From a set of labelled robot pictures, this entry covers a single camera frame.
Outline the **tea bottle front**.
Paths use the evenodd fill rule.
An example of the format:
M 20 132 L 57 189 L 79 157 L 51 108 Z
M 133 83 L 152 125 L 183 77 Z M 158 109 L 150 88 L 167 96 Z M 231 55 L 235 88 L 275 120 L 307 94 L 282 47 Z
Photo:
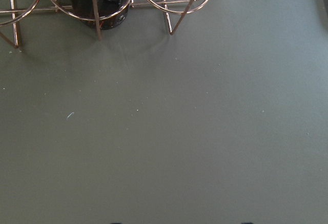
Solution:
M 101 30 L 109 30 L 120 25 L 127 17 L 129 7 L 123 8 L 129 0 L 97 0 L 99 16 L 108 16 L 122 9 L 117 15 L 99 22 Z M 92 0 L 71 0 L 73 11 L 81 17 L 94 17 Z

